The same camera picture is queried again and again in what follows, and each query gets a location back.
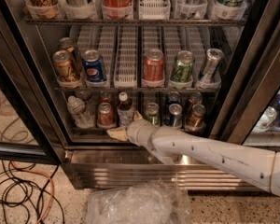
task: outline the floor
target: floor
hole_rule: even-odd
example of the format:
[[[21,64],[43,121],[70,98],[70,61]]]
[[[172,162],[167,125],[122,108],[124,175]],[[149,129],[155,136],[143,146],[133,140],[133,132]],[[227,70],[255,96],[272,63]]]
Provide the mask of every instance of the floor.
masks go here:
[[[17,115],[10,109],[8,102],[2,97],[0,99],[0,103],[3,104],[3,109],[0,110],[0,140],[6,141],[9,139],[37,145],[23,123],[18,120]],[[16,164],[20,167],[28,166],[28,163],[17,162]],[[36,184],[42,188],[47,179],[40,174],[16,170],[11,172],[17,178],[12,177],[10,176],[11,172],[8,171],[8,165],[9,161],[0,161],[0,202],[2,200],[8,201],[13,203],[12,205],[15,207],[8,207],[0,203],[0,224],[6,223],[5,216],[7,223],[37,223],[36,213],[32,205],[33,203],[36,206],[40,193]],[[6,173],[2,173],[4,172],[4,167],[7,169],[9,176]],[[55,169],[56,167],[52,165],[37,164],[32,171],[52,175]],[[19,184],[19,180],[21,182],[28,180],[29,182],[25,182],[26,186],[14,185],[15,181]],[[61,207],[54,200],[43,223],[63,223],[64,213],[64,223],[66,224],[92,224],[93,222],[87,221],[89,199],[93,193],[98,193],[98,190],[74,189],[61,168],[58,168],[52,180],[54,197],[60,202]],[[29,200],[22,202],[26,197],[25,189],[27,189],[28,193],[31,193],[31,190],[33,192]],[[46,191],[51,191],[50,185],[47,186]],[[44,194],[44,206],[48,201],[49,195]],[[187,196],[185,205],[189,215],[180,224],[279,223],[280,221],[280,198],[263,192],[191,191]]]

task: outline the green can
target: green can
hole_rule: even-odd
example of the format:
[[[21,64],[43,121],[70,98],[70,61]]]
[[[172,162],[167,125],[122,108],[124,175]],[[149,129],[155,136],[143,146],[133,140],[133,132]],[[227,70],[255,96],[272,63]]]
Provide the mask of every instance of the green can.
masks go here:
[[[175,56],[175,65],[172,69],[170,80],[179,83],[189,82],[194,64],[193,53],[188,50],[180,50]]]

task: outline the black cable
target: black cable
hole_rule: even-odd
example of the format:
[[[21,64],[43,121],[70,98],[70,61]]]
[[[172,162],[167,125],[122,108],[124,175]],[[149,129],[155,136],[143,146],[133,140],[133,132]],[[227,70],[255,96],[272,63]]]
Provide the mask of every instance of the black cable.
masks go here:
[[[25,172],[22,169],[29,169],[32,170],[35,167],[35,164],[29,165],[28,167],[24,167],[24,168],[20,168],[17,169],[13,166],[12,162],[10,161],[8,164],[8,168],[6,168],[4,162],[2,161],[2,167],[4,169],[3,172],[0,173],[0,177],[2,175],[6,175],[7,178],[5,178],[4,180],[0,181],[0,188],[2,187],[2,185],[5,185],[6,182],[11,181],[12,184],[10,184],[9,186],[7,186],[5,188],[5,190],[3,191],[3,193],[1,194],[1,198],[0,198],[0,204],[2,205],[3,208],[3,215],[4,215],[4,220],[5,223],[7,224],[7,214],[6,214],[6,207],[9,208],[15,208],[15,207],[22,207],[25,209],[26,213],[27,213],[27,219],[25,220],[25,223],[28,223],[30,218],[31,218],[31,214],[30,214],[30,210],[29,208],[25,205],[25,203],[30,203],[31,206],[34,208],[36,215],[37,215],[37,219],[40,218],[41,213],[43,211],[43,207],[44,207],[44,195],[45,193],[50,195],[50,193],[48,191],[46,191],[46,187],[49,184],[49,181],[46,182],[46,184],[40,188],[35,182],[30,181],[30,180],[24,180],[22,178],[19,178],[17,176],[15,176],[15,172]],[[53,173],[51,174],[50,178],[52,179],[55,174],[58,171],[59,166],[56,166],[55,170],[53,171]],[[14,188],[18,188],[20,187],[24,193],[24,197],[17,202],[9,202],[8,201],[8,195],[9,193],[14,189]],[[36,204],[34,204],[34,202],[32,201],[32,197],[34,195],[34,189],[37,189],[39,191],[38,194],[38,199]],[[62,224],[65,223],[65,218],[64,218],[64,211],[63,208],[60,204],[60,202],[53,196],[53,200],[59,205],[61,212],[62,212]]]

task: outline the cable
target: cable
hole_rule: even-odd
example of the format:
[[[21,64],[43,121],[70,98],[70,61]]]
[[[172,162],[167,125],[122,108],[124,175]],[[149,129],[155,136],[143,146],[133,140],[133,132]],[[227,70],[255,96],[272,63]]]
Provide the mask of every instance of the cable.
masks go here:
[[[21,206],[22,208],[24,208],[24,210],[27,213],[27,219],[25,220],[25,223],[28,223],[30,220],[30,217],[31,217],[29,208],[25,205],[28,202],[31,204],[31,206],[34,208],[34,210],[36,212],[36,216],[37,216],[36,224],[39,224],[39,223],[43,224],[44,223],[43,220],[48,215],[49,209],[50,209],[53,201],[55,201],[58,204],[58,206],[60,207],[61,212],[62,212],[62,224],[65,223],[63,208],[62,208],[60,202],[54,197],[54,185],[53,185],[53,181],[52,181],[52,178],[57,173],[59,166],[56,166],[55,170],[53,171],[53,173],[51,175],[45,174],[44,172],[41,172],[41,171],[33,170],[33,168],[35,168],[35,164],[29,165],[27,167],[19,167],[17,165],[17,163],[15,163],[14,161],[10,161],[8,164],[8,168],[6,168],[4,162],[2,161],[2,166],[3,166],[4,172],[0,173],[0,178],[2,178],[3,175],[6,175],[7,178],[0,181],[0,187],[2,185],[5,185],[6,182],[10,182],[10,181],[12,182],[9,186],[7,186],[5,188],[5,190],[3,191],[1,198],[0,198],[0,204],[2,205],[2,208],[3,208],[4,220],[6,223],[7,223],[6,206],[8,206],[10,208]],[[15,173],[21,173],[21,172],[30,173],[33,175],[42,175],[47,179],[47,182],[43,186],[43,188],[40,188],[35,182],[29,181],[29,180],[24,180],[15,175]],[[46,187],[48,184],[50,184],[50,192],[46,191]],[[24,193],[24,197],[20,201],[9,202],[8,195],[16,187],[20,187],[20,189]],[[34,204],[34,202],[32,201],[33,195],[35,194],[34,189],[37,189],[39,191],[36,204]],[[48,194],[48,196],[49,196],[49,200],[47,201],[46,206],[44,206],[44,193]]]

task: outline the bottle cap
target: bottle cap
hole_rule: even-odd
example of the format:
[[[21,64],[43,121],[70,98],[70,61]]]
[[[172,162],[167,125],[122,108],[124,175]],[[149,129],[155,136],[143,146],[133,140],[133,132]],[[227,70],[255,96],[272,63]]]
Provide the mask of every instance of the bottle cap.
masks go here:
[[[126,101],[128,99],[128,94],[126,92],[122,92],[119,94],[120,101]]]

